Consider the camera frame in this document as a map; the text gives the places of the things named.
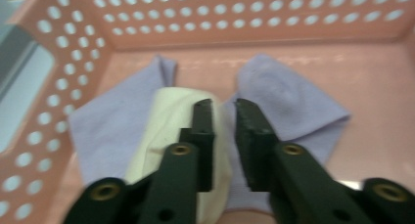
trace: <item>pink plastic basket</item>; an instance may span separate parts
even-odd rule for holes
[[[178,62],[177,86],[222,100],[250,57],[275,57],[352,112],[327,164],[336,179],[380,176],[415,191],[414,22],[415,0],[26,0],[9,23],[55,64],[0,155],[0,223],[62,221],[82,189],[68,114],[156,53]]]

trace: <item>brass screw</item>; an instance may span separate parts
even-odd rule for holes
[[[373,190],[378,196],[390,202],[405,202],[408,200],[405,192],[390,184],[377,184]]]
[[[174,155],[177,155],[177,156],[188,155],[188,154],[190,154],[190,151],[191,150],[190,150],[189,147],[183,146],[183,145],[178,145],[178,146],[175,146],[174,148],[171,149],[171,152]]]
[[[119,193],[119,185],[115,183],[102,184],[91,192],[91,199],[98,202],[110,200]]]
[[[292,156],[301,155],[304,152],[304,150],[297,145],[284,146],[283,150],[286,154],[292,155]]]

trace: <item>cream cloth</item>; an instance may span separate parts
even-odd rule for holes
[[[179,139],[180,129],[191,127],[193,105],[212,99],[214,155],[213,190],[198,194],[198,223],[214,224],[221,216],[228,199],[231,167],[228,158],[229,132],[222,122],[220,102],[205,91],[169,87],[159,90],[153,101],[143,139],[129,163],[125,179],[134,183],[156,171],[164,149]]]

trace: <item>purple cloth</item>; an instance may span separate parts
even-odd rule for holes
[[[154,94],[173,84],[176,62],[152,62],[69,116],[83,182],[123,178],[147,125]]]
[[[230,132],[235,131],[236,99],[253,101],[282,141],[306,147],[320,163],[330,156],[349,119],[347,110],[336,101],[266,55],[253,57],[240,69],[238,89],[224,104]],[[229,141],[233,177],[226,208],[271,212],[268,193],[252,193],[247,187],[234,137]]]

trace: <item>gray surface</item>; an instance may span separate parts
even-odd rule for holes
[[[5,21],[22,1],[0,3]],[[24,30],[0,23],[0,153],[13,140],[53,63],[53,56]]]
[[[7,0],[0,0],[0,25],[13,14],[15,8]]]
[[[19,27],[0,27],[0,102],[36,46],[30,35]]]

